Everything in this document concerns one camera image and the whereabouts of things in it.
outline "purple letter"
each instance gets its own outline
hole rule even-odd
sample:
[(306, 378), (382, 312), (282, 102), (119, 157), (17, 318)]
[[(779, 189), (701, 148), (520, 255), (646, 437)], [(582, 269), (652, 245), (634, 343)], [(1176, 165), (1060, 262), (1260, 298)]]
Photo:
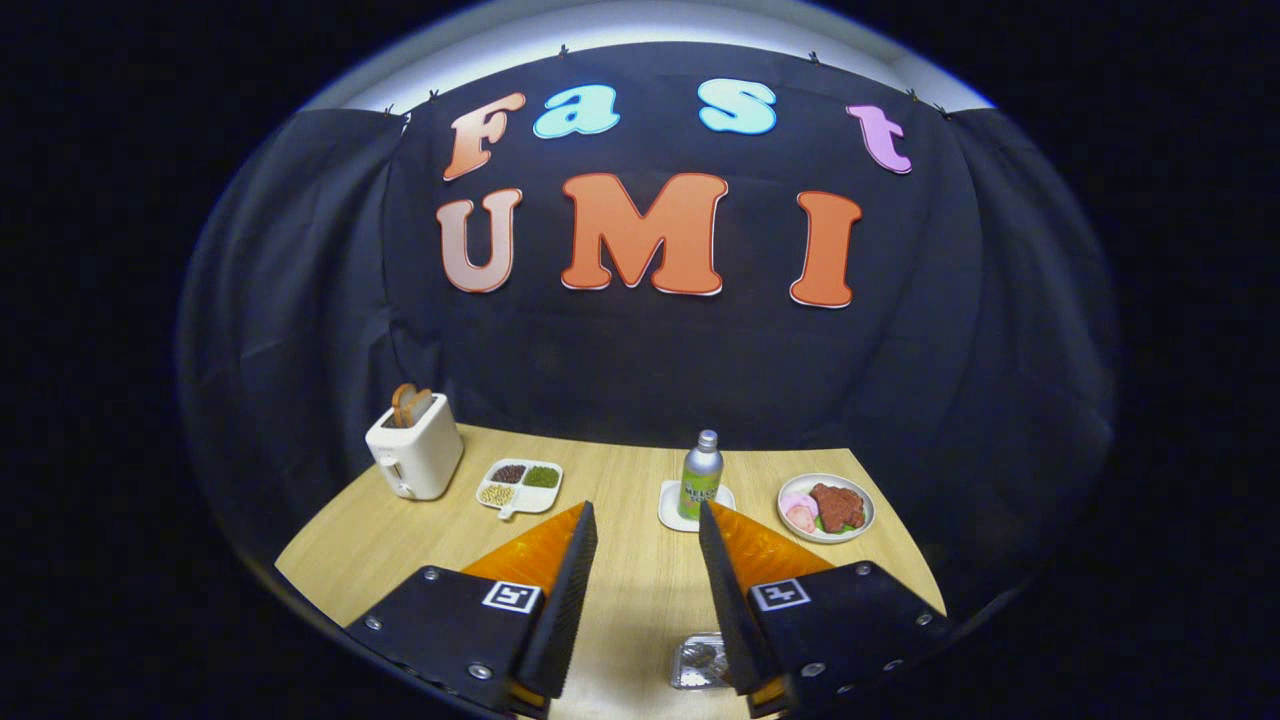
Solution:
[(884, 110), (876, 105), (850, 105), (845, 108), (863, 126), (863, 142), (867, 151), (886, 170), (905, 176), (911, 172), (911, 161), (893, 150), (893, 138), (902, 137), (902, 128), (884, 117)]

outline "white wall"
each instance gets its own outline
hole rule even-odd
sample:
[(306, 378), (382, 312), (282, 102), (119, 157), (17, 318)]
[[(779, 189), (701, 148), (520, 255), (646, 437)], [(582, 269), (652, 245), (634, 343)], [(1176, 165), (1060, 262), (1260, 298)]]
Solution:
[(410, 36), (364, 63), (303, 109), (396, 111), (507, 68), (631, 42), (741, 45), (818, 59), (948, 111), (991, 104), (948, 74), (847, 18), (796, 0), (494, 0)]

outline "blue letter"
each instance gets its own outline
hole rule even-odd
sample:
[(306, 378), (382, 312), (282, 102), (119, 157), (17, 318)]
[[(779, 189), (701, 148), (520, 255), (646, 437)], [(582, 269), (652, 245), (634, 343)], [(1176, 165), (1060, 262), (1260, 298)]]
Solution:
[(548, 111), (534, 123), (534, 135), (549, 140), (571, 132), (604, 132), (621, 119), (613, 111), (613, 99), (617, 96), (607, 85), (584, 85), (557, 92), (547, 101)]
[(769, 108), (778, 99), (772, 90), (758, 82), (709, 79), (698, 87), (698, 97), (713, 105), (699, 110), (698, 117), (716, 132), (760, 135), (773, 129), (778, 122), (773, 108)]

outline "letter m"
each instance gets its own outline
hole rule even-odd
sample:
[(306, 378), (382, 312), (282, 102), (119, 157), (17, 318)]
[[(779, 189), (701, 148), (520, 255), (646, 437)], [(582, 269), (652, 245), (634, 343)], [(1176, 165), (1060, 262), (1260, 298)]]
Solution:
[(714, 269), (716, 205), (727, 193), (728, 183), (716, 176), (681, 173), (667, 181), (641, 215), (617, 176), (570, 178), (564, 195), (573, 200), (573, 260), (561, 281), (571, 290), (608, 287), (612, 274), (600, 264), (603, 246), (622, 282), (636, 287), (660, 246), (654, 287), (716, 295), (724, 284)]

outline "white toaster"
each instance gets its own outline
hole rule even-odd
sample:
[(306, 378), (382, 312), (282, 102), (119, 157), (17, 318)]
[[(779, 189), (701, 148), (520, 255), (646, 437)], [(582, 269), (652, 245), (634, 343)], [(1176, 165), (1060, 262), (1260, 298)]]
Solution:
[(435, 393), (411, 428), (396, 427), (394, 413), (394, 407), (388, 409), (365, 433), (369, 452), (396, 495), (408, 500), (440, 497), (462, 459), (462, 436), (453, 423), (449, 398)]

